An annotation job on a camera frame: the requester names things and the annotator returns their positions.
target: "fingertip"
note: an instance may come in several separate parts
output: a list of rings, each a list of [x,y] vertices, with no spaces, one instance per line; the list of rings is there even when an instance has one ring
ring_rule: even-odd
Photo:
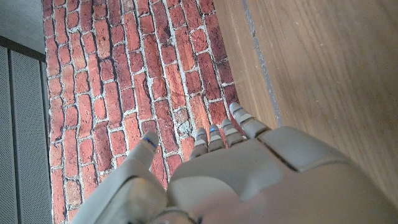
[[[159,145],[159,137],[157,133],[153,131],[147,131],[141,139],[145,139],[147,142],[151,143],[155,148]]]
[[[229,119],[224,119],[221,125],[222,125],[223,127],[225,127],[225,126],[228,126],[228,125],[230,125],[230,124],[232,124],[232,123],[231,123],[231,121],[230,121]]]
[[[239,103],[233,102],[229,105],[229,112],[231,114],[235,113],[235,111],[242,109],[242,106]]]

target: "wooden surface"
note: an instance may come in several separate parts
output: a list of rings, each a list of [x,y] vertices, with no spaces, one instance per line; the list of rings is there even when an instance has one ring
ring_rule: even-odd
[[[257,83],[265,83],[265,80],[261,73],[261,64],[257,53],[254,50],[254,43],[247,41],[252,40],[252,35],[247,24],[242,23],[242,19],[246,18],[242,5],[223,4],[220,7],[223,8],[221,17],[217,13],[220,27],[236,27],[236,29],[223,29],[222,35],[228,58],[233,62],[229,65],[234,73],[235,87],[239,93],[239,99],[251,99],[243,101],[243,105],[250,108],[252,114],[262,118],[262,121],[270,128],[276,128],[277,121],[267,89],[252,88]]]
[[[283,125],[352,158],[398,207],[398,2],[247,2]],[[242,1],[214,4],[230,64],[257,66],[246,60],[255,50],[242,48],[253,42]],[[241,104],[261,121],[275,122],[257,112],[273,111],[269,96],[248,93],[267,88],[245,80],[259,71],[231,69]],[[255,105],[248,102],[253,97]]]

